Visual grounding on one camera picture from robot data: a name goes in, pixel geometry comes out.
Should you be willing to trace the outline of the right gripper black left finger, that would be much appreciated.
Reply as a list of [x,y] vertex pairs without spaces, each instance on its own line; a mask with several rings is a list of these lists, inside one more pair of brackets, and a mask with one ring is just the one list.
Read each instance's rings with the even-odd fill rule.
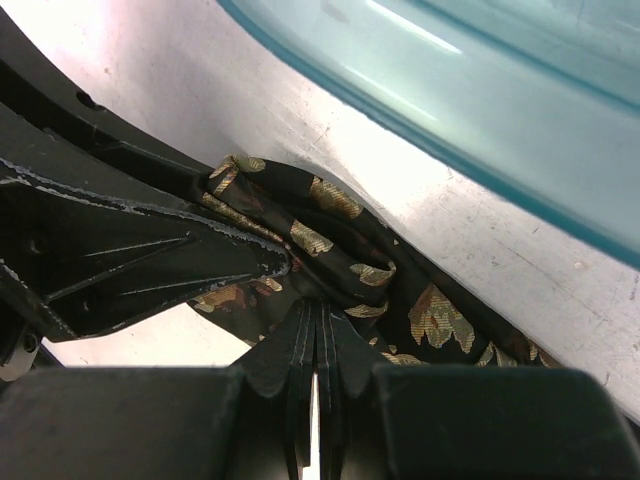
[[296,303],[224,368],[45,368],[1,395],[5,479],[297,479],[314,326]]

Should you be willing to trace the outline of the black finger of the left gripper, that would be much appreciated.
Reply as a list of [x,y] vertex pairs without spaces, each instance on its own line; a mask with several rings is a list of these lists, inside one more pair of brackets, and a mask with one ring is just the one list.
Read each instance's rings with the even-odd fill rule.
[[1,111],[1,299],[54,342],[287,272],[284,249]]
[[128,123],[59,70],[1,12],[1,102],[35,127],[158,190],[199,200],[212,168]]

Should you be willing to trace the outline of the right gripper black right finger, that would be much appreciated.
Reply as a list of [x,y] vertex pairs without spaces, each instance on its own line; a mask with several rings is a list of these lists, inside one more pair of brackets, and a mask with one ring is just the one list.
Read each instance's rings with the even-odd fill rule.
[[399,366],[316,313],[325,479],[621,479],[625,421],[590,375]]

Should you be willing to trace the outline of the black gold patterned tie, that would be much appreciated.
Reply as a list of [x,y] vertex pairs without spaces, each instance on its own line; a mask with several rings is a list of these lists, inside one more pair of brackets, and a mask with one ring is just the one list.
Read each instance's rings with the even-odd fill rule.
[[272,333],[295,301],[321,298],[397,365],[557,366],[359,202],[308,171],[231,155],[208,174],[199,199],[289,255],[281,276],[226,286],[190,303],[249,345]]

